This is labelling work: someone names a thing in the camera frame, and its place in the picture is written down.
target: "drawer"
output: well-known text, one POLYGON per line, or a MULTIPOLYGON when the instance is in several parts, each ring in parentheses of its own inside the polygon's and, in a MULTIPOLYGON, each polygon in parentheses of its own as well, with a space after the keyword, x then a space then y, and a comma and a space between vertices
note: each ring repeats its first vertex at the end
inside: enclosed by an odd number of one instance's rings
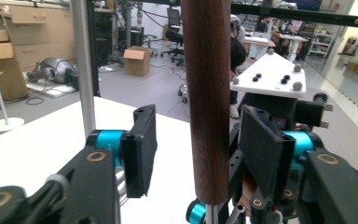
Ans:
POLYGON ((42 44, 48 42, 46 24, 13 23, 7 20, 7 29, 13 45, 42 44))
POLYGON ((39 7, 10 7, 10 17, 13 23, 46 23, 48 15, 39 7))
POLYGON ((17 60, 19 61, 21 70, 29 71, 34 69, 36 63, 40 63, 49 57, 48 44, 20 45, 15 46, 17 60))

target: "wooden rod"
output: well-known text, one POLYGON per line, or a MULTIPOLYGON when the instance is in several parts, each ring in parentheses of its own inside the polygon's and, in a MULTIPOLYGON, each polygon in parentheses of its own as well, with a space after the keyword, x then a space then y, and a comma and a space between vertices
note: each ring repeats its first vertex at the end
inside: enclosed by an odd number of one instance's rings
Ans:
POLYGON ((228 0, 182 0, 195 188, 218 205, 228 196, 228 0))

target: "metal stand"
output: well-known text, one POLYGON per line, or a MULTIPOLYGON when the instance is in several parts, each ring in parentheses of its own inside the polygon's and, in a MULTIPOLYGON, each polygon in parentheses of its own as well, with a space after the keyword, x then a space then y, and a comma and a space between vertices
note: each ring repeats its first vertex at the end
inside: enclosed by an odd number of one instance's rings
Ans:
POLYGON ((18 128, 22 124, 24 124, 23 119, 7 117, 7 112, 5 109, 4 101, 2 99, 1 90, 0 90, 0 106, 1 106, 2 112, 4 114, 4 118, 0 119, 0 132, 7 132, 7 131, 13 130, 15 128, 18 128))

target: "teal cylindrical joint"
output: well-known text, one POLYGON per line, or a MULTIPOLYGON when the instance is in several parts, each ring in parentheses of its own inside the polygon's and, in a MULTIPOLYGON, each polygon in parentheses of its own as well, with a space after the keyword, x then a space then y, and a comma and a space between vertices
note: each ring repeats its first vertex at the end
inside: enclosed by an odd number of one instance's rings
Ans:
POLYGON ((96 147, 106 148, 113 152, 115 166, 122 167, 120 155, 120 139, 123 130, 102 130, 97 138, 96 147))
POLYGON ((304 132, 284 131, 284 133, 296 139, 295 152, 293 154, 290 168, 294 170, 303 170, 304 167, 297 162, 297 158, 303 156, 307 150, 313 150, 313 143, 310 136, 304 132))
POLYGON ((205 218, 206 208, 203 203, 196 203, 191 210, 189 221, 191 224, 201 224, 205 218))

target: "white round base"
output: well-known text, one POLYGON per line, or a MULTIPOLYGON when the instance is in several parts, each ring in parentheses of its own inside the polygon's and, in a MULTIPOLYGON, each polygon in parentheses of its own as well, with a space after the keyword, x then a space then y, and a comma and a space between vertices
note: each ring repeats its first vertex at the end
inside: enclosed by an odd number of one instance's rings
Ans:
POLYGON ((13 130, 20 127, 22 124, 24 124, 24 120, 19 118, 7 119, 7 124, 4 119, 0 119, 0 132, 13 130))

